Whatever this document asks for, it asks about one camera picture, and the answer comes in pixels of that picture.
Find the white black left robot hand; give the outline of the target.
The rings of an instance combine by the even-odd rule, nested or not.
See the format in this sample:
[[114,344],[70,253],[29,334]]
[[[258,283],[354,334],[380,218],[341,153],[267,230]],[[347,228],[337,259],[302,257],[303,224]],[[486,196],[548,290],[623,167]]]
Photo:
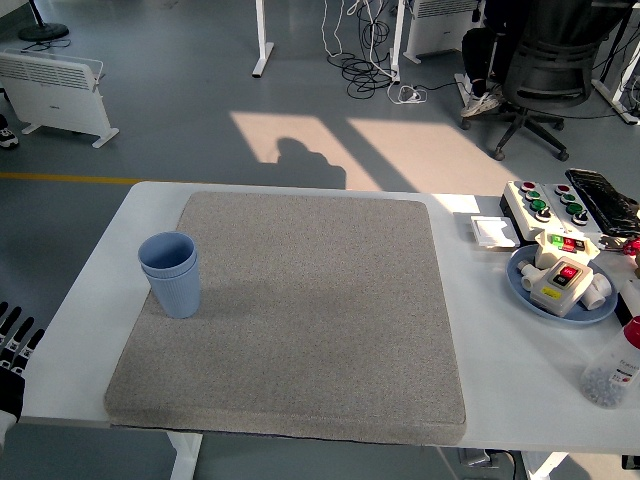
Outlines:
[[14,307],[7,315],[9,305],[1,302],[1,453],[5,450],[7,432],[16,425],[22,414],[25,379],[24,370],[30,357],[44,336],[45,330],[38,329],[24,346],[24,337],[34,324],[33,317],[27,317],[14,334],[11,328],[22,313],[20,306]]

